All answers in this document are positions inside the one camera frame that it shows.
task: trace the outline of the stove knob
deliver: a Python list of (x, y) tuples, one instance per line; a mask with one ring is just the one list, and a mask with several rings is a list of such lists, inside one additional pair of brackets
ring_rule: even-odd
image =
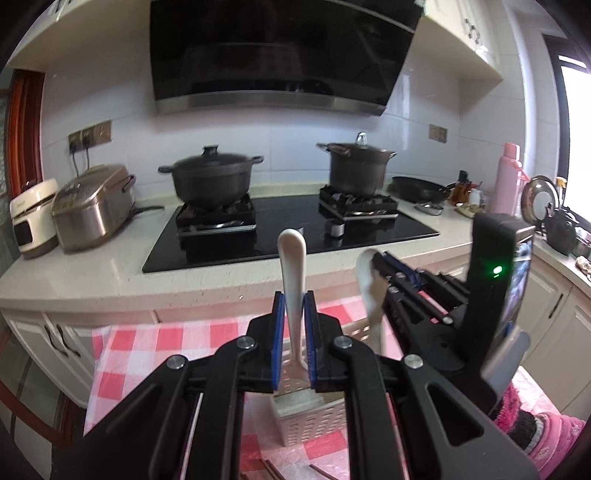
[(340, 220), (329, 219), (324, 223), (326, 235), (338, 238), (345, 234), (345, 223)]

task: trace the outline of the rice cooker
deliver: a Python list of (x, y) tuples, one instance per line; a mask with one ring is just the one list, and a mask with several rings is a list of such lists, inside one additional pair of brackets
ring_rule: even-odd
[(25, 190), (10, 202), (12, 229), (24, 258), (39, 257), (58, 245), (51, 218), (51, 204), (58, 190), (57, 181), (49, 179)]

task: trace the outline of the kettle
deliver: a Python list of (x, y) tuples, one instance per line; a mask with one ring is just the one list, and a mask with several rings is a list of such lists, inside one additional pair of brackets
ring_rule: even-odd
[(546, 230), (546, 242), (557, 252), (570, 255), (577, 244), (577, 232), (575, 228), (579, 222), (568, 207), (552, 209), (550, 204), (546, 207), (544, 227)]

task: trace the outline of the pink cloth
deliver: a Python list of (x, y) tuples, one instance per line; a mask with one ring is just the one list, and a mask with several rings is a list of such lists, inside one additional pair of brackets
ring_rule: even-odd
[[(225, 342), (244, 335), (252, 318), (270, 310), (269, 301), (266, 312), (253, 312), (241, 317), (160, 325), (113, 325), (94, 330), (93, 346), (97, 361), (85, 433), (170, 355), (180, 353), (188, 359), (211, 355)], [(319, 302), (318, 310), (338, 318), (342, 325), (366, 316), (359, 296)], [(384, 355), (400, 359), (400, 346), (387, 322), (384, 322), (382, 331)], [(521, 367), (515, 375), (514, 384), (524, 405), (533, 407), (533, 410), (538, 406), (545, 407), (542, 411), (555, 409)], [(240, 464), (242, 471), (249, 472), (249, 480), (268, 479), (266, 471), (260, 470), (258, 460), (261, 458), (271, 460), (286, 478), (318, 480), (319, 474), (309, 467), (313, 463), (339, 480), (349, 480), (345, 430), (284, 447), (268, 396), (249, 394), (244, 408)]]
[(566, 415), (542, 413), (537, 415), (544, 422), (544, 433), (530, 459), (545, 480), (559, 466), (585, 426), (583, 420)]

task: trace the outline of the wall socket panel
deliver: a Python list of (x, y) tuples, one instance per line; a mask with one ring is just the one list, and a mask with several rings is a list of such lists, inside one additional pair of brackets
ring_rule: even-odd
[(68, 150), (73, 148), (74, 152), (81, 152), (86, 148), (110, 142), (112, 123), (111, 120), (107, 120), (71, 133), (68, 135)]
[(439, 143), (447, 143), (447, 128), (429, 125), (429, 140)]

